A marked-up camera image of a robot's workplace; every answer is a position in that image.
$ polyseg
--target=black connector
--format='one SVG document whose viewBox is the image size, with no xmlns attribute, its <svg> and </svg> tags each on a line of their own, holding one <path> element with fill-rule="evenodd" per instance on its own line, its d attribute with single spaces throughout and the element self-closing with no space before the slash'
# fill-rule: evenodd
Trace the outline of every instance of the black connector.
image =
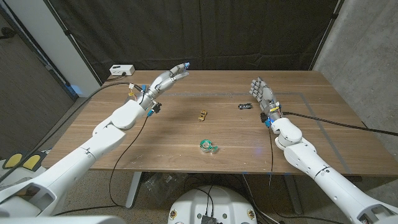
<svg viewBox="0 0 398 224">
<path fill-rule="evenodd" d="M 261 122 L 264 123 L 268 120 L 268 116 L 264 112 L 262 112 L 260 114 L 260 119 L 261 119 Z"/>
<path fill-rule="evenodd" d="M 152 108 L 152 110 L 153 110 L 155 113 L 159 113 L 159 111 L 160 111 L 160 106 L 162 106 L 162 104 L 161 104 L 161 103 L 157 103 L 157 104 Z"/>
</svg>

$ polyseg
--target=table leg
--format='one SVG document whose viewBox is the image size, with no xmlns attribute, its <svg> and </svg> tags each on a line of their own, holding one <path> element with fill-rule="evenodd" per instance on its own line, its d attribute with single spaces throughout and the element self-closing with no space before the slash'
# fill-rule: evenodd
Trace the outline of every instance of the table leg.
<svg viewBox="0 0 398 224">
<path fill-rule="evenodd" d="M 293 210 L 297 215 L 303 213 L 303 208 L 301 207 L 299 193 L 297 192 L 296 182 L 292 175 L 284 175 L 285 185 L 290 196 L 290 200 L 293 205 Z"/>
<path fill-rule="evenodd" d="M 126 200 L 126 208 L 132 208 L 134 206 L 134 202 L 138 194 L 138 186 L 141 179 L 141 174 L 142 172 L 134 172 L 134 175 L 132 176 L 130 190 Z"/>
</svg>

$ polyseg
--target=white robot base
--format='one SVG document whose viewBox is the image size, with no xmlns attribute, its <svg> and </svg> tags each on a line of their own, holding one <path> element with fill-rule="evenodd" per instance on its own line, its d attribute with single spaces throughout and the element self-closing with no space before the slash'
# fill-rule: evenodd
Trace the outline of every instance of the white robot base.
<svg viewBox="0 0 398 224">
<path fill-rule="evenodd" d="M 168 224 L 257 224 L 257 217 L 252 205 L 242 195 L 220 186 L 208 185 L 199 187 L 199 189 L 190 190 L 174 202 L 170 209 Z M 210 191 L 209 195 L 213 199 L 214 211 L 210 198 L 208 199 L 208 195 L 201 190 L 206 193 Z M 208 218 L 212 213 L 215 220 Z"/>
</svg>

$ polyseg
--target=yellow object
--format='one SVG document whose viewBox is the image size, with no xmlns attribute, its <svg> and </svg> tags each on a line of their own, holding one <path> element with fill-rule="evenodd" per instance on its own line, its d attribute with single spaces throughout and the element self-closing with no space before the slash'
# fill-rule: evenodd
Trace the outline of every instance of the yellow object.
<svg viewBox="0 0 398 224">
<path fill-rule="evenodd" d="M 30 157 L 23 165 L 26 169 L 33 170 L 33 167 L 36 165 L 36 163 L 40 160 L 39 155 L 34 155 Z"/>
<path fill-rule="evenodd" d="M 199 121 L 204 121 L 206 115 L 207 115 L 207 111 L 206 110 L 202 110 L 201 113 L 200 113 Z"/>
<path fill-rule="evenodd" d="M 279 109 L 279 107 L 277 106 L 277 107 L 275 107 L 275 108 L 273 108 L 273 109 L 271 109 L 271 110 L 269 110 L 270 112 L 273 112 L 273 111 L 275 111 L 275 110 L 277 110 L 277 109 Z"/>
<path fill-rule="evenodd" d="M 6 165 L 4 165 L 4 168 L 14 167 L 15 165 L 17 165 L 17 163 L 19 161 L 21 161 L 21 159 L 22 159 L 21 153 L 17 153 L 15 155 L 11 156 L 10 159 L 7 161 Z"/>
</svg>

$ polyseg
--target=black cable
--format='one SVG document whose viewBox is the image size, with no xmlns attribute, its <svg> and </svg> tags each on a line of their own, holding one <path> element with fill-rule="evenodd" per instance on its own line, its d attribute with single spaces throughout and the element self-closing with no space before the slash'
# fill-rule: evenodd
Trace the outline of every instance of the black cable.
<svg viewBox="0 0 398 224">
<path fill-rule="evenodd" d="M 111 87 L 114 85 L 129 85 L 129 84 L 130 84 L 129 82 L 117 82 L 102 86 L 101 88 L 95 90 L 94 93 L 88 96 L 76 109 L 74 109 L 72 113 L 69 116 L 67 116 L 67 118 L 65 118 L 65 120 L 62 121 L 62 123 L 47 138 L 41 141 L 36 147 L 33 148 L 33 150 L 31 150 L 25 157 L 23 157 L 21 161 L 19 161 L 13 168 L 9 169 L 3 176 L 1 176 L 0 183 L 4 181 L 4 179 L 7 178 L 14 170 L 23 165 L 23 163 L 25 163 L 28 158 L 30 158 L 41 146 L 43 146 L 43 144 L 47 142 L 76 113 L 76 111 L 78 111 L 85 103 L 87 103 L 87 101 L 89 101 L 95 94 L 97 94 L 99 91 L 107 87 Z"/>
<path fill-rule="evenodd" d="M 201 181 L 198 177 L 194 177 L 194 176 L 189 176 L 189 177 L 187 177 L 187 178 L 185 179 L 185 182 L 184 182 L 184 187 L 183 187 L 184 192 L 186 191 L 185 186 L 186 186 L 186 184 L 187 184 L 187 181 L 188 181 L 190 178 L 195 178 L 196 180 Z"/>
<path fill-rule="evenodd" d="M 119 79 L 121 79 L 121 78 L 123 78 L 125 76 L 126 76 L 126 72 L 123 72 L 121 76 L 118 76 L 118 77 L 115 77 L 115 78 L 109 78 L 106 81 L 109 82 L 109 81 L 119 80 Z"/>
<path fill-rule="evenodd" d="M 207 194 L 207 199 L 210 198 L 210 200 L 211 200 L 211 207 L 214 209 L 213 199 L 212 199 L 212 197 L 210 196 L 210 194 L 207 193 L 207 192 L 205 192 L 205 191 L 202 190 L 202 189 L 195 188 L 195 190 L 200 190 L 201 192 Z"/>
<path fill-rule="evenodd" d="M 109 178 L 109 197 L 111 198 L 112 202 L 113 202 L 115 205 L 119 205 L 119 204 L 117 204 L 117 203 L 113 200 L 112 194 L 111 194 L 111 183 L 112 183 L 113 172 L 114 172 L 114 170 L 115 170 L 115 168 L 116 168 L 116 166 L 117 166 L 119 160 L 120 160 L 120 159 L 122 158 L 122 156 L 124 155 L 124 153 L 127 152 L 127 150 L 130 148 L 130 146 L 137 140 L 138 136 L 141 134 L 141 131 L 144 129 L 144 126 L 145 126 L 147 120 L 148 120 L 148 116 L 147 116 L 147 118 L 145 118 L 144 124 L 142 125 L 141 130 L 139 130 L 139 132 L 138 132 L 136 138 L 135 138 L 135 139 L 130 143 L 130 145 L 124 150 L 124 152 L 119 156 L 119 159 L 118 159 L 118 160 L 116 161 L 116 163 L 114 164 L 114 167 L 113 167 L 113 170 L 112 170 L 112 173 L 111 173 L 111 177 Z"/>
<path fill-rule="evenodd" d="M 272 177 L 272 170 L 273 170 L 273 168 L 274 168 L 274 150 L 273 150 L 273 148 L 272 148 L 271 130 L 268 129 L 268 132 L 269 132 L 269 140 L 270 140 L 270 142 L 271 142 L 271 173 L 270 173 L 270 175 L 269 175 L 268 194 L 271 195 L 271 177 Z M 312 219 L 312 220 L 320 220 L 320 221 L 324 221 L 324 222 L 337 223 L 337 224 L 344 224 L 344 223 L 341 223 L 341 222 L 338 222 L 338 221 L 327 220 L 327 219 L 324 219 L 324 218 L 308 217 L 308 216 L 294 216 L 294 217 L 288 217 L 288 216 L 285 216 L 285 215 L 281 215 L 281 214 L 279 214 L 279 213 L 277 213 L 277 212 L 275 211 L 274 205 L 272 204 L 272 202 L 271 202 L 271 208 L 272 208 L 272 211 L 273 211 L 275 214 L 277 214 L 278 216 L 280 216 L 280 217 L 282 217 L 282 218 L 308 218 L 308 219 Z"/>
<path fill-rule="evenodd" d="M 363 131 L 371 131 L 371 132 L 375 132 L 375 133 L 382 133 L 382 134 L 389 134 L 392 136 L 398 136 L 398 133 L 392 132 L 392 131 L 383 131 L 383 130 L 378 130 L 378 129 L 372 129 L 372 128 L 364 128 L 364 127 L 359 127 L 359 126 L 354 126 L 354 125 L 349 125 L 349 124 L 342 124 L 342 123 L 337 123 L 334 121 L 329 121 L 326 119 L 322 119 L 322 118 L 317 118 L 317 117 L 313 117 L 313 116 L 307 116 L 307 115 L 302 115 L 302 114 L 298 114 L 298 113 L 292 113 L 292 112 L 283 112 L 284 115 L 294 115 L 294 116 L 300 116 L 303 118 L 309 118 L 309 119 L 314 119 L 317 121 L 323 121 L 329 124 L 335 124 L 335 125 L 339 125 L 339 126 L 343 126 L 346 128 L 353 128 L 353 129 L 359 129 L 359 130 L 363 130 Z"/>
<path fill-rule="evenodd" d="M 211 185 L 209 192 L 207 193 L 207 206 L 206 206 L 206 214 L 207 214 L 207 208 L 209 206 L 209 197 L 210 197 L 210 191 L 213 188 L 213 184 Z M 211 218 L 213 218 L 213 212 L 214 212 L 214 205 L 213 205 L 213 200 L 211 200 Z"/>
<path fill-rule="evenodd" d="M 112 208 L 112 207 L 122 207 L 122 206 L 120 206 L 120 205 L 108 205 L 108 206 L 98 206 L 98 207 L 91 207 L 91 208 L 80 208 L 80 209 L 69 210 L 69 211 L 66 211 L 66 212 L 61 212 L 61 213 L 55 214 L 54 216 L 59 216 L 59 215 L 63 215 L 63 214 L 70 213 L 70 212 L 79 212 L 79 211 L 85 211 L 85 210 L 91 210 L 91 209 Z"/>
</svg>

